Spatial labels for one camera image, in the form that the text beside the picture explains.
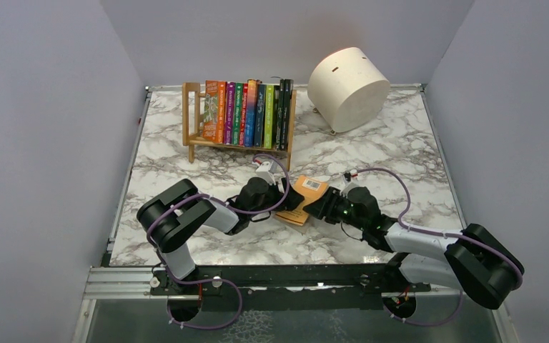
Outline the plain orange paperback book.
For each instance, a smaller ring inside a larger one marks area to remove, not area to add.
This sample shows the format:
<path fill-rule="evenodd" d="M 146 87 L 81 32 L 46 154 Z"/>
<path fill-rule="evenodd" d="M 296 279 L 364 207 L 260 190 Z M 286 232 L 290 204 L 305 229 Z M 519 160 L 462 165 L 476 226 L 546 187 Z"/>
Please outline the plain orange paperback book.
<path fill-rule="evenodd" d="M 298 227 L 304 226 L 309 219 L 309 214 L 303 208 L 320 199 L 327 191 L 328 186 L 327 182 L 301 175 L 295 182 L 293 189 L 299 195 L 302 195 L 304 199 L 293 210 L 277 212 L 275 218 L 285 224 L 293 224 Z"/>

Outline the wooden dowel rack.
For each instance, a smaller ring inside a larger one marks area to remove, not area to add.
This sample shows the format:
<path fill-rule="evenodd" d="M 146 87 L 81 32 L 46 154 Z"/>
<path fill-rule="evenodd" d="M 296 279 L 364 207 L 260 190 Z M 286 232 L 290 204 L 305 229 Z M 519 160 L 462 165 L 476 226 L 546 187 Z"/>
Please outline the wooden dowel rack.
<path fill-rule="evenodd" d="M 292 92 L 290 124 L 288 134 L 288 147 L 285 150 L 267 149 L 264 147 L 243 147 L 231 144 L 217 144 L 205 139 L 201 135 L 202 123 L 202 105 L 201 99 L 205 98 L 205 92 L 202 91 L 201 84 L 197 82 L 184 82 L 182 84 L 182 145 L 188 148 L 188 161 L 194 163 L 195 147 L 208 146 L 220 149 L 234 149 L 240 151 L 260 151 L 264 153 L 280 153 L 287 157 L 285 169 L 291 170 L 292 145 L 295 130 L 295 104 L 297 91 Z"/>

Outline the orange cartoon paperback book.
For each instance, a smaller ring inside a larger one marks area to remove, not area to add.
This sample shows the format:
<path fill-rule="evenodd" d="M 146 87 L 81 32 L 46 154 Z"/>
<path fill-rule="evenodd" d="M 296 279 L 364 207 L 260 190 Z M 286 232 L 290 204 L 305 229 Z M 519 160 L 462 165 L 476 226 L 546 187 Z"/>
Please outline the orange cartoon paperback book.
<path fill-rule="evenodd" d="M 225 81 L 206 80 L 202 137 L 216 144 L 224 143 Z"/>

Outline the purple spine paperback book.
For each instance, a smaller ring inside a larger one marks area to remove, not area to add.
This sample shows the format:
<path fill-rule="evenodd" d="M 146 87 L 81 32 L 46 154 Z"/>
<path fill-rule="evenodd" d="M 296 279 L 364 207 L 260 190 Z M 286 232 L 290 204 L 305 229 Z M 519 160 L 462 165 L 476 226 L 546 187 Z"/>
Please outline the purple spine paperback book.
<path fill-rule="evenodd" d="M 232 144 L 232 127 L 234 116 L 235 82 L 228 82 L 226 88 L 226 111 L 224 122 L 224 144 Z"/>

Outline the red spine paperback book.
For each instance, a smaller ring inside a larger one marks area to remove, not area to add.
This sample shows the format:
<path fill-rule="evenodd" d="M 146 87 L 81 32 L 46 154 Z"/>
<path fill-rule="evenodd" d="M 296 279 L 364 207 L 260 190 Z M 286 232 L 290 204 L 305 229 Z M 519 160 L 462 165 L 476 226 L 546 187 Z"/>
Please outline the red spine paperback book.
<path fill-rule="evenodd" d="M 240 127 L 239 127 L 239 145 L 244 146 L 244 127 L 246 122 L 246 108 L 247 108 L 247 92 L 248 92 L 248 83 L 243 83 L 242 87 L 242 98 L 241 98 L 241 117 L 240 117 Z"/>

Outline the blue cover paperback book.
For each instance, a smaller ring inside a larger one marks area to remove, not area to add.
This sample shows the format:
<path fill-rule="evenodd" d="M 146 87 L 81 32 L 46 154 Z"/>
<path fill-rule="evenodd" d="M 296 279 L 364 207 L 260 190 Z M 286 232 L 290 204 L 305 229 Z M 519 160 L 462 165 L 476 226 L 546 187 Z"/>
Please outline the blue cover paperback book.
<path fill-rule="evenodd" d="M 250 79 L 247 82 L 246 113 L 244 125 L 244 146 L 254 146 L 254 122 L 257 105 L 257 91 L 262 82 Z"/>

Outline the green cartoon paperback book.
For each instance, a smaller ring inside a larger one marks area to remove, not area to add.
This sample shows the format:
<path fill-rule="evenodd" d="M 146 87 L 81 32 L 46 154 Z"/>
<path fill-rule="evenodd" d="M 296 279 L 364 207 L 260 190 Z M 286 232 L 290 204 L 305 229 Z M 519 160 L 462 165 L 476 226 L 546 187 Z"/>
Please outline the green cartoon paperback book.
<path fill-rule="evenodd" d="M 242 94 L 243 83 L 237 82 L 235 84 L 234 93 L 234 112 L 233 112 L 233 126 L 232 126 L 232 144 L 235 146 L 240 145 L 240 127 L 241 127 L 241 111 L 242 111 Z"/>

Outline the dark green hardcover book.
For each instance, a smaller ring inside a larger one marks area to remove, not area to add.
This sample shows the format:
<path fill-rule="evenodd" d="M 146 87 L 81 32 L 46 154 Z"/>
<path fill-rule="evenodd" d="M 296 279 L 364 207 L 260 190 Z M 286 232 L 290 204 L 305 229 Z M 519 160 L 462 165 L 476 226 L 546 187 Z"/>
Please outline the dark green hardcover book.
<path fill-rule="evenodd" d="M 284 150 L 288 149 L 290 134 L 290 112 L 291 100 L 294 87 L 293 79 L 285 79 L 284 104 L 283 104 L 283 122 L 282 122 L 282 140 L 281 145 Z"/>

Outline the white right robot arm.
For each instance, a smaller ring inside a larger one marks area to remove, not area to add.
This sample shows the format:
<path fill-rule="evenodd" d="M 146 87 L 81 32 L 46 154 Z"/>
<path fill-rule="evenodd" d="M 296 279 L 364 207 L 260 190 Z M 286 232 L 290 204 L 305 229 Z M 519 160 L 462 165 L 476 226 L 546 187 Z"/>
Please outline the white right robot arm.
<path fill-rule="evenodd" d="M 401 224 L 380 211 L 365 187 L 348 192 L 330 187 L 304 211 L 329 224 L 359 229 L 372 248 L 392 252 L 390 276 L 397 282 L 457 289 L 488 309 L 499 308 L 523 282 L 524 266 L 485 227 L 443 230 Z"/>

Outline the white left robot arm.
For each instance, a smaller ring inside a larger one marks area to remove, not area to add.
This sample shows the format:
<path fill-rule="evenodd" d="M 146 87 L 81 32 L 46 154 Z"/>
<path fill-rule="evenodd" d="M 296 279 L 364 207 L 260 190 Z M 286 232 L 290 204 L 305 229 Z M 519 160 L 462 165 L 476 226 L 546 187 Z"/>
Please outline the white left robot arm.
<path fill-rule="evenodd" d="M 136 218 L 173 277 L 188 282 L 196 264 L 187 241 L 200 227 L 235 235 L 254 222 L 255 216 L 292 211 L 305 200 L 286 178 L 281 182 L 283 190 L 277 182 L 252 177 L 237 196 L 221 202 L 199 193 L 195 184 L 183 179 L 143 204 Z"/>

